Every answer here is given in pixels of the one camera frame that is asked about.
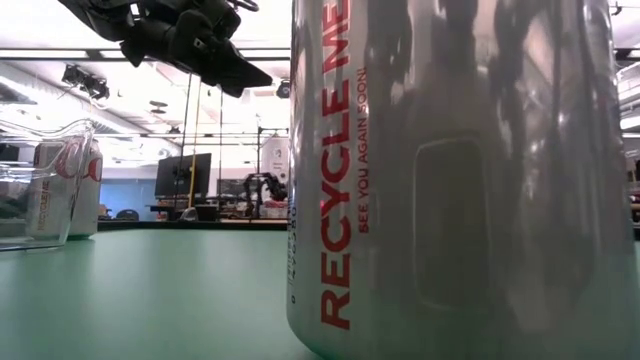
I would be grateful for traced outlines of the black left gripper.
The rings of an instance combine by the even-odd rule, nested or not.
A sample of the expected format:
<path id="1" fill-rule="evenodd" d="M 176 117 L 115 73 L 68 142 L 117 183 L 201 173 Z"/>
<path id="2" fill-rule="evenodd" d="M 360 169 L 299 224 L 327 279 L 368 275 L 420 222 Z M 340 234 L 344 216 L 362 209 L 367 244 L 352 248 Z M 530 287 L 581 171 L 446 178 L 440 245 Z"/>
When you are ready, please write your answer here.
<path id="1" fill-rule="evenodd" d="M 141 10 L 122 41 L 122 52 L 134 66 L 154 58 L 196 73 L 236 98 L 247 88 L 272 84 L 270 75 L 231 44 L 241 20 L 227 1 L 143 1 Z"/>

